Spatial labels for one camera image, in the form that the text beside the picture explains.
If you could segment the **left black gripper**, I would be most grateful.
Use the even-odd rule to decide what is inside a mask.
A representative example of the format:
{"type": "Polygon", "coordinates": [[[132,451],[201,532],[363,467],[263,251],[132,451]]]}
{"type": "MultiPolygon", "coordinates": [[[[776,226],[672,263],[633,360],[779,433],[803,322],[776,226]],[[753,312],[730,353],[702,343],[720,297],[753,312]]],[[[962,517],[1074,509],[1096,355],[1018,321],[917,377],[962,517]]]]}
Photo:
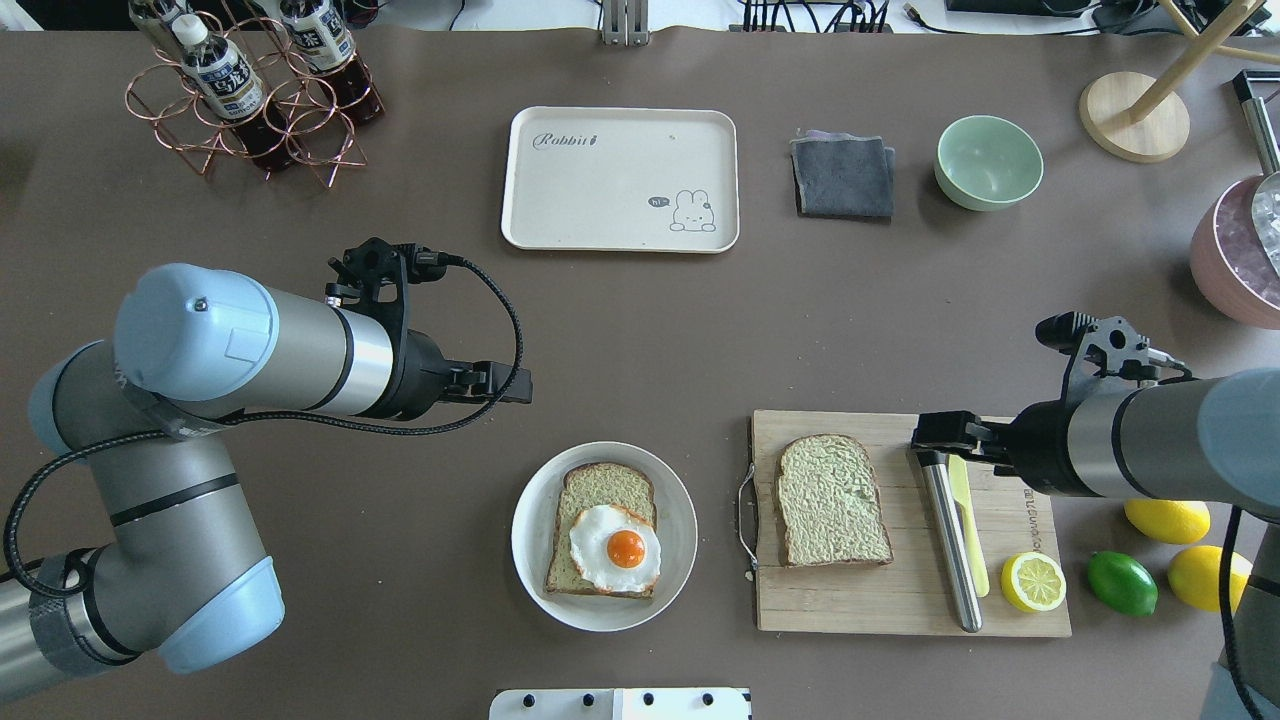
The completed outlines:
{"type": "Polygon", "coordinates": [[[476,395],[485,401],[531,404],[532,373],[502,363],[471,363],[445,359],[426,334],[407,331],[396,360],[398,375],[385,396],[385,419],[408,421],[434,404],[468,404],[476,395]]]}

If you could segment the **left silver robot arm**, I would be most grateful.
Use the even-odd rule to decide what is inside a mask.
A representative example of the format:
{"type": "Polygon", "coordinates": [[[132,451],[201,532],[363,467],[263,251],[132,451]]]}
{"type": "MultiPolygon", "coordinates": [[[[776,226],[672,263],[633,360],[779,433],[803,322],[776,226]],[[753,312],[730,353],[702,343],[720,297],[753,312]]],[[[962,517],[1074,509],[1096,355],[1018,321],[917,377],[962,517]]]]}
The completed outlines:
{"type": "Polygon", "coordinates": [[[285,605],[220,433],[314,421],[415,436],[435,402],[526,404],[515,359],[462,363],[404,325],[406,269],[352,275],[325,301],[236,272],[168,264],[125,297],[114,333],[51,368],[29,397],[55,452],[3,525],[3,701],[97,676],[152,651],[177,674],[244,652],[285,605]],[[26,561],[18,530],[55,471],[88,466],[111,543],[26,561]]]}

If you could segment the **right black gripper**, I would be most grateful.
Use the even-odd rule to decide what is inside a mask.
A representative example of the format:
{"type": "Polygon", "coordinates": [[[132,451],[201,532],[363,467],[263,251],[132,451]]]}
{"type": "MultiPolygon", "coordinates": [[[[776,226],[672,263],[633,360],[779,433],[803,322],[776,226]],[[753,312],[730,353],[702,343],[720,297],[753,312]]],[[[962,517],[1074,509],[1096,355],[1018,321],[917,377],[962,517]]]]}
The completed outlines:
{"type": "Polygon", "coordinates": [[[1062,404],[1033,404],[1009,423],[970,411],[923,413],[909,447],[975,457],[983,445],[996,474],[1018,477],[1039,493],[1074,493],[1076,474],[1066,450],[1069,419],[1062,404]]]}

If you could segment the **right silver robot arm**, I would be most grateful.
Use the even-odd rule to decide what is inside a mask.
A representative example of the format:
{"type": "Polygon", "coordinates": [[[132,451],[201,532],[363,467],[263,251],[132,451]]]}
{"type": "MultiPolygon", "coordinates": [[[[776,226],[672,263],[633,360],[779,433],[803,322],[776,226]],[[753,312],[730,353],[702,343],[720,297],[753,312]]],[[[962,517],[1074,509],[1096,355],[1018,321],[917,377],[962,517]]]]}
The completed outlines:
{"type": "Polygon", "coordinates": [[[1042,495],[1196,500],[1263,521],[1201,715],[1277,716],[1276,369],[1034,404],[1009,423],[928,413],[911,450],[922,465],[943,464],[947,455],[991,465],[1042,495]]]}

